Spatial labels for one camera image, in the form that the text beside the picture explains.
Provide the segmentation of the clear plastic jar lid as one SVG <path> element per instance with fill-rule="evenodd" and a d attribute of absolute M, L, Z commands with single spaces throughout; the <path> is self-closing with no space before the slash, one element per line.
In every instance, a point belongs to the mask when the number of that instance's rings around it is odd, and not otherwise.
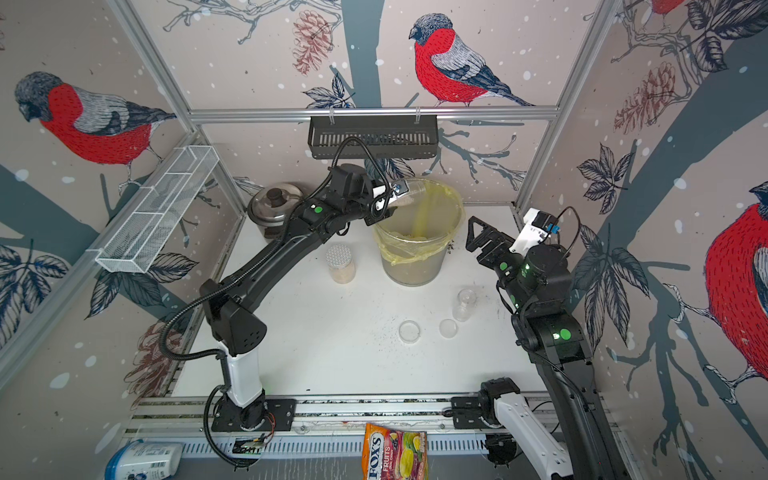
<path fill-rule="evenodd" d="M 413 320 L 403 321 L 398 327 L 398 336 L 404 344 L 415 344 L 421 337 L 421 328 Z"/>
<path fill-rule="evenodd" d="M 439 333 L 444 339 L 453 339 L 458 334 L 458 324 L 453 319 L 443 319 L 439 323 Z"/>

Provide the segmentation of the small clear jar with rice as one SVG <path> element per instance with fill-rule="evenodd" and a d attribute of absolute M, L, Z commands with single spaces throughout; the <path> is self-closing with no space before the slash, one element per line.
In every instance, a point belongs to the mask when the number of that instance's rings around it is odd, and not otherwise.
<path fill-rule="evenodd" d="M 415 204 L 424 195 L 424 185 L 420 180 L 400 179 L 392 184 L 396 199 L 391 206 L 401 208 Z"/>

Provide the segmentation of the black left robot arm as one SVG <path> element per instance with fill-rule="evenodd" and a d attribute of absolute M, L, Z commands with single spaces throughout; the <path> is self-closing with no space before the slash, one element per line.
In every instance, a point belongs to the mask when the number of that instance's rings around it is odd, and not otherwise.
<path fill-rule="evenodd" d="M 213 356 L 220 362 L 224 383 L 218 390 L 234 409 L 240 429 L 253 431 L 268 415 L 266 393 L 254 365 L 267 326 L 256 317 L 256 310 L 303 258 L 332 237 L 345 234 L 352 222 L 374 225 L 390 216 L 394 189 L 381 166 L 374 169 L 377 175 L 370 177 L 363 167 L 332 161 L 321 184 L 287 215 L 277 239 L 223 281 L 203 284 L 199 297 L 161 330 L 158 348 L 166 358 L 187 362 Z M 196 307 L 202 307 L 218 346 L 177 353 L 168 344 L 170 332 Z"/>

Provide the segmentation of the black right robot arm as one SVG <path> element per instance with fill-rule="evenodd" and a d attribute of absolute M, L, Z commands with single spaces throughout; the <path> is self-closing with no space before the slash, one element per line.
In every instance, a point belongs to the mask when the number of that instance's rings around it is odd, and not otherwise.
<path fill-rule="evenodd" d="M 516 344 L 536 367 L 562 436 L 535 416 L 509 377 L 482 383 L 473 407 L 455 411 L 454 425 L 468 428 L 478 420 L 505 429 L 542 479 L 627 479 L 630 472 L 596 389 L 590 346 L 565 308 L 572 274 L 570 250 L 557 242 L 558 222 L 531 210 L 512 237 L 472 216 L 466 248 L 495 273 Z"/>

